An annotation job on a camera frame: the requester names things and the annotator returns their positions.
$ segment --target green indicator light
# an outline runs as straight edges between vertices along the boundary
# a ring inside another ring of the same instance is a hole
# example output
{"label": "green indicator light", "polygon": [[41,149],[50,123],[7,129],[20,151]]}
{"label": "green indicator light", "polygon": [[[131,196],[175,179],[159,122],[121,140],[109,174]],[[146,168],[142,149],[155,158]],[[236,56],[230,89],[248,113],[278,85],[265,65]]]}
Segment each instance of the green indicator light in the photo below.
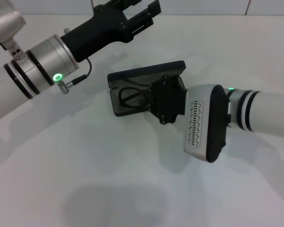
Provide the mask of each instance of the green indicator light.
{"label": "green indicator light", "polygon": [[56,75],[54,75],[53,80],[54,81],[59,81],[62,79],[62,74],[61,73],[57,73]]}

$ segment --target ventilation slots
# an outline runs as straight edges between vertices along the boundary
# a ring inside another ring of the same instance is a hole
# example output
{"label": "ventilation slots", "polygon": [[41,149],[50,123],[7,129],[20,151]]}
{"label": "ventilation slots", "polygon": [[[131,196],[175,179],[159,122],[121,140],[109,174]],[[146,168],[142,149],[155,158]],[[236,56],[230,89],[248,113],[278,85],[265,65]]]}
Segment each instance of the ventilation slots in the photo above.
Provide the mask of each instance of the ventilation slots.
{"label": "ventilation slots", "polygon": [[195,147],[199,147],[201,142],[202,111],[201,102],[195,100],[191,103],[188,143]]}

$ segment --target white wall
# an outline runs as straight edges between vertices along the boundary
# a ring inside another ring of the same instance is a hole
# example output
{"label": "white wall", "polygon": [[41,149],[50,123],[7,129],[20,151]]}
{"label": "white wall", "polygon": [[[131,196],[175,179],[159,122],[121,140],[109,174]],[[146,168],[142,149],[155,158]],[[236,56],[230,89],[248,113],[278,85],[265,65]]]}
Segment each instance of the white wall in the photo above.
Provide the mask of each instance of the white wall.
{"label": "white wall", "polygon": [[251,0],[248,15],[284,15],[284,0]]}
{"label": "white wall", "polygon": [[[90,0],[12,0],[23,14],[91,14]],[[136,14],[153,0],[142,0],[126,14]],[[160,0],[162,14],[243,15],[249,0]],[[94,0],[95,5],[107,0]]]}

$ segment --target vent grille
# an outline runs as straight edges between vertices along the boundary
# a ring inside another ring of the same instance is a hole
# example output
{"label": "vent grille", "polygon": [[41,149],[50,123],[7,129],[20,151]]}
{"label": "vent grille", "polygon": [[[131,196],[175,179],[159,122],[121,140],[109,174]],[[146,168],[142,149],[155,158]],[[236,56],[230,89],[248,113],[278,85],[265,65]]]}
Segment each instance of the vent grille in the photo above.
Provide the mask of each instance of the vent grille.
{"label": "vent grille", "polygon": [[193,101],[190,106],[188,143],[195,147],[199,147],[201,143],[202,112],[202,102]]}

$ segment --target white table surface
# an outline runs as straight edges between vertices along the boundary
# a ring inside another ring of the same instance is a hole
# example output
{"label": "white table surface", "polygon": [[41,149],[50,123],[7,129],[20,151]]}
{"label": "white table surface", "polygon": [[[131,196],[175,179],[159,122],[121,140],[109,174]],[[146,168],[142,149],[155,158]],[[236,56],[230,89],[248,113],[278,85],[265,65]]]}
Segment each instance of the white table surface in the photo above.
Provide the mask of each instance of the white table surface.
{"label": "white table surface", "polygon": [[[16,39],[29,49],[88,17],[25,19]],[[185,60],[186,87],[284,92],[284,17],[159,16],[90,59],[68,95],[52,87],[0,120],[0,227],[284,227],[283,138],[228,129],[208,164],[183,152],[183,117],[116,117],[107,84]],[[0,66],[9,60],[0,47]]]}

